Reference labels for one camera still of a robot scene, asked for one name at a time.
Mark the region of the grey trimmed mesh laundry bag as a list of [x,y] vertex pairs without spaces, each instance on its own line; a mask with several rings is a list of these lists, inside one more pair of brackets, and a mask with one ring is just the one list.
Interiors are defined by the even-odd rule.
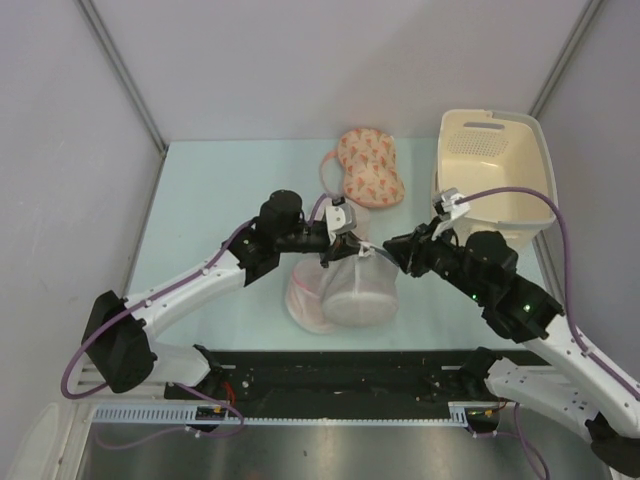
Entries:
[[331,262],[321,287],[324,318],[347,328],[391,322],[399,308],[398,273],[398,266],[368,242],[355,255]]

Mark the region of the cream plastic basket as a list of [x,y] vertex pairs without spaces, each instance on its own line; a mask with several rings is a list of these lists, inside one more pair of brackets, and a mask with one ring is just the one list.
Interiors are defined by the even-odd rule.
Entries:
[[[540,124],[525,114],[453,109],[443,114],[432,193],[451,188],[467,196],[525,187],[558,201],[555,175]],[[461,242],[478,231],[498,231],[519,251],[556,220],[546,203],[523,193],[501,193],[470,203],[454,229]]]

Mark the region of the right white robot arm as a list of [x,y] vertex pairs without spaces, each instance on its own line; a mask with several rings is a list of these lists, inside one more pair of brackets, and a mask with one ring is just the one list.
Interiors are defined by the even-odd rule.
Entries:
[[498,232],[472,234],[459,246],[453,231],[433,226],[384,242],[400,269],[419,278],[433,272],[472,299],[500,337],[524,346],[568,380],[559,385],[507,357],[477,348],[462,367],[461,388],[473,401],[491,394],[523,404],[586,440],[611,469],[639,475],[639,394],[623,387],[629,375],[606,364],[594,346],[581,348],[561,304],[520,276],[518,255]]

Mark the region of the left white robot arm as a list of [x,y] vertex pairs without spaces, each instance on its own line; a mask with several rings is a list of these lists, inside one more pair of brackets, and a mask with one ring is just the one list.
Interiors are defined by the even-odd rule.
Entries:
[[210,399],[221,387],[212,355],[199,345],[164,344],[161,334],[204,304],[266,276],[284,254],[315,254],[323,267],[358,254],[355,228],[355,212],[343,198],[318,201],[306,219],[301,197],[278,190],[211,257],[175,279],[126,298],[101,294],[80,351],[115,394],[155,380],[186,385],[197,398]]

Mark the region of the pink mesh bag middle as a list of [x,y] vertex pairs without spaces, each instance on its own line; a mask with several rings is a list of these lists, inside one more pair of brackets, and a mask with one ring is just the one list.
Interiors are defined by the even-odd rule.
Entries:
[[371,214],[367,208],[350,203],[354,213],[355,227],[352,233],[360,240],[368,241],[370,237]]

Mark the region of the pink mesh bag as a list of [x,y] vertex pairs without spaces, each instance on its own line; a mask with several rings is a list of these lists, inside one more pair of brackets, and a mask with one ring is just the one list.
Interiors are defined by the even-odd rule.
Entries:
[[367,208],[350,203],[354,213],[355,227],[352,233],[360,240],[368,241],[370,237],[371,214]]
[[285,305],[292,319],[304,330],[326,335],[336,330],[322,311],[324,269],[314,259],[299,261],[293,268]]

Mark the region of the pink mesh bag front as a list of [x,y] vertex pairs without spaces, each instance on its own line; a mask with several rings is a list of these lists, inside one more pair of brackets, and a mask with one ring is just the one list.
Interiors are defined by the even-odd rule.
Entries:
[[314,259],[299,261],[293,268],[285,305],[292,319],[304,330],[326,335],[336,330],[322,311],[324,269]]

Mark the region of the floral orange laundry bag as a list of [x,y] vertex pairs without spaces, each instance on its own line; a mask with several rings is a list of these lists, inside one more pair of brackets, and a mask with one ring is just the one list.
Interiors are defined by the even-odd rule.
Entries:
[[[329,186],[325,165],[336,160],[343,171],[340,189]],[[333,198],[345,196],[368,209],[389,208],[406,196],[399,176],[394,138],[378,129],[356,128],[343,134],[319,166],[319,179],[325,193]]]

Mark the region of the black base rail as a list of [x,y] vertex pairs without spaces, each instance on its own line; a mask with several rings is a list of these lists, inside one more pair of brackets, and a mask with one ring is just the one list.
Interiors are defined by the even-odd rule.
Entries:
[[480,382],[489,353],[453,351],[260,352],[213,351],[213,373],[197,386],[211,398],[249,402],[359,405],[416,399],[426,403],[494,403]]

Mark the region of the left aluminium frame post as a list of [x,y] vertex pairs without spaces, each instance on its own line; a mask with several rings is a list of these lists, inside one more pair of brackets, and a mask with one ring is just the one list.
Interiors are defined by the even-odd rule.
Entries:
[[154,148],[160,157],[165,158],[168,151],[168,144],[164,140],[160,129],[157,126],[157,123],[155,122],[151,111],[149,110],[149,107],[120,52],[120,49],[118,48],[106,22],[96,6],[96,3],[92,0],[75,0],[74,4],[79,10],[81,17],[85,21],[89,32],[93,36],[99,49],[103,53],[109,68],[133,108],[134,113],[141,122],[149,140],[154,145]]

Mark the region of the aluminium frame post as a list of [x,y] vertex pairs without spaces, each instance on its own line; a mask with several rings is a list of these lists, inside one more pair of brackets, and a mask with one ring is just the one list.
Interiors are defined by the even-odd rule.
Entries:
[[79,10],[81,17],[85,21],[89,32],[93,36],[99,49],[103,53],[109,68],[133,108],[134,113],[141,122],[149,140],[154,145],[154,148],[160,157],[165,158],[168,151],[168,144],[164,140],[160,129],[157,126],[157,123],[155,122],[151,111],[149,110],[149,107],[120,52],[120,49],[118,48],[106,22],[96,6],[96,3],[92,0],[75,0],[74,4]]
[[556,88],[560,85],[563,77],[567,73],[572,60],[577,55],[581,45],[586,40],[590,30],[607,4],[608,1],[606,0],[589,0],[585,3],[584,8],[572,27],[528,111],[530,116],[539,118],[544,112]]

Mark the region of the right aluminium frame post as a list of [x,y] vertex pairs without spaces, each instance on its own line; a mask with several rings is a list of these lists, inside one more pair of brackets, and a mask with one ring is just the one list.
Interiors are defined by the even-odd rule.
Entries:
[[544,112],[556,88],[560,85],[563,77],[567,73],[572,60],[577,55],[581,45],[586,40],[590,30],[607,4],[608,1],[606,0],[589,0],[585,3],[584,8],[572,27],[528,111],[530,116],[539,118]]

